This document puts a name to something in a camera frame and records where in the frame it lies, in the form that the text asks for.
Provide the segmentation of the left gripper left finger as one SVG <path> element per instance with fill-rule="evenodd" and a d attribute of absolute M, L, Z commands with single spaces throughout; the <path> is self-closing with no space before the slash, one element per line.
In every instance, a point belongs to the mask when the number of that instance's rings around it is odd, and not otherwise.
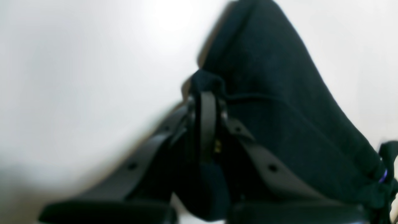
<path fill-rule="evenodd" d="M 198 103 L 190 96 L 107 178 L 76 197 L 47 205 L 41 218 L 177 218 L 170 198 L 178 166 L 195 159 L 184 140 L 192 141 Z"/>

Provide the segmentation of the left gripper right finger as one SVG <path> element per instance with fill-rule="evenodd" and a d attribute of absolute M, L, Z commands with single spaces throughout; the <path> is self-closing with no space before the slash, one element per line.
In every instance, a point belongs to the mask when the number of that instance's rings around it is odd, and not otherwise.
<path fill-rule="evenodd" d="M 235 143 L 220 154 L 228 179 L 235 184 L 247 184 L 254 193 L 259 182 L 278 202 L 249 201 L 233 205 L 233 215 L 357 215 L 358 206 L 328 199 L 289 170 L 268 149 L 259 145 L 245 126 L 229 118 L 225 102 L 212 92 L 200 94 L 200 161 L 215 158 L 223 144 Z"/>

